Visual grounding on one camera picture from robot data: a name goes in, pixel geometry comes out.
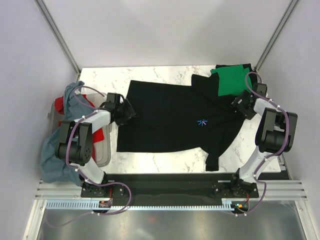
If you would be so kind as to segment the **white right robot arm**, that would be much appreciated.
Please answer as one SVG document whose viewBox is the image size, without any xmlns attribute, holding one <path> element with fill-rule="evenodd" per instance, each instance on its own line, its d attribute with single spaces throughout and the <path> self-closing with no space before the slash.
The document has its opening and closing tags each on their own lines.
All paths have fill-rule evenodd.
<svg viewBox="0 0 320 240">
<path fill-rule="evenodd" d="M 291 150 L 296 133 L 298 115 L 276 105 L 271 99 L 243 91 L 231 104 L 248 119 L 261 116 L 255 135 L 255 149 L 248 161 L 234 174 L 229 191 L 235 197 L 242 196 L 247 187 L 256 183 L 262 171 L 273 157 Z"/>
</svg>

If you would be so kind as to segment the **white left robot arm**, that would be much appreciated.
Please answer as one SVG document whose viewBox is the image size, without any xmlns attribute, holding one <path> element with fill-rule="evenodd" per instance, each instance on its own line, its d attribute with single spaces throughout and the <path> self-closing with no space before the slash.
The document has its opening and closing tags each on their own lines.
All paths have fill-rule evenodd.
<svg viewBox="0 0 320 240">
<path fill-rule="evenodd" d="M 123 126 L 136 116 L 132 105 L 124 98 L 123 102 L 106 100 L 103 107 L 86 116 L 64 120 L 59 127 L 55 156 L 91 184 L 95 194 L 104 197 L 110 191 L 110 184 L 106 180 L 106 173 L 92 158 L 93 134 L 113 122 Z"/>
</svg>

